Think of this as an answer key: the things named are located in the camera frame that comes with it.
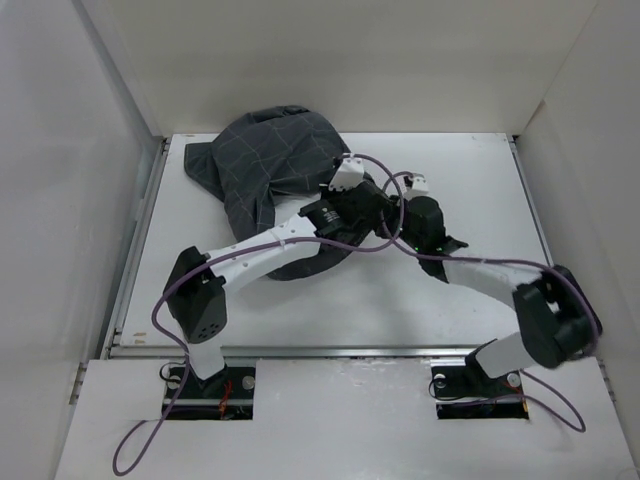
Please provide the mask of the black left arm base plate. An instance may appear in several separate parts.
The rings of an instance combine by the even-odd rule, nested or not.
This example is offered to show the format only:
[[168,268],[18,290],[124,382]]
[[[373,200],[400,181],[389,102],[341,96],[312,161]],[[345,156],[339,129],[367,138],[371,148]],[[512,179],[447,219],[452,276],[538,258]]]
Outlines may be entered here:
[[[184,372],[184,365],[176,362],[168,362],[160,368],[159,377],[165,382],[165,404],[168,404],[175,395]],[[233,402],[252,401],[255,391],[255,374],[254,366],[227,366],[213,380],[203,381],[190,370],[178,400],[183,403],[214,402],[226,397]]]

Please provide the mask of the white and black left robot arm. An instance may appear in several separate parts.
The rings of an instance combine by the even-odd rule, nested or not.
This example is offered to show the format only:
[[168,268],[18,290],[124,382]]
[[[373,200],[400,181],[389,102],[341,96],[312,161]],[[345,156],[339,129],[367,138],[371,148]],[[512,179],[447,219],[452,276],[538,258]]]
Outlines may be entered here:
[[227,325],[227,297],[249,283],[305,259],[326,269],[342,253],[359,251],[382,224],[402,223],[400,195],[389,196],[364,180],[346,191],[323,192],[274,227],[238,244],[206,253],[181,252],[164,293],[189,355],[189,384],[198,394],[217,394],[227,378],[218,336]]

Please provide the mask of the dark grey checked pillowcase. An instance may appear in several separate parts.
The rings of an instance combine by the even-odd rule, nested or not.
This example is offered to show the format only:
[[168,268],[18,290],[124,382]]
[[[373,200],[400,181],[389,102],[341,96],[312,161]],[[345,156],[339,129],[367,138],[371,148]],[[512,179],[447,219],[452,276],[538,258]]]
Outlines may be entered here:
[[222,202],[240,242],[276,225],[276,205],[310,197],[350,151],[323,115],[302,106],[246,113],[208,143],[185,147],[185,174]]

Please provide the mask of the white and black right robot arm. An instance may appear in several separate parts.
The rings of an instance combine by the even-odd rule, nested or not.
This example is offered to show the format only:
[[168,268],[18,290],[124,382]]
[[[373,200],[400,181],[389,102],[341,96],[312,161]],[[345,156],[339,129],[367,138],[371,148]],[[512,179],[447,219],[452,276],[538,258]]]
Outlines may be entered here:
[[497,397],[523,369],[555,369],[595,349],[602,324],[568,268],[465,256],[467,243],[447,234],[440,206],[428,196],[405,202],[400,238],[429,276],[488,296],[516,315],[517,331],[437,372],[446,395]]

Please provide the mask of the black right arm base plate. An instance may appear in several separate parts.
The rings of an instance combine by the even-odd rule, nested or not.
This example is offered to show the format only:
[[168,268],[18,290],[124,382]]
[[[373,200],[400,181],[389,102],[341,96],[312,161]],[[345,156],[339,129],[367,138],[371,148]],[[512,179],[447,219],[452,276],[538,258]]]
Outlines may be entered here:
[[515,385],[509,382],[508,375],[492,379],[465,365],[433,365],[431,374],[433,393],[438,400],[496,398],[522,392],[518,374]]

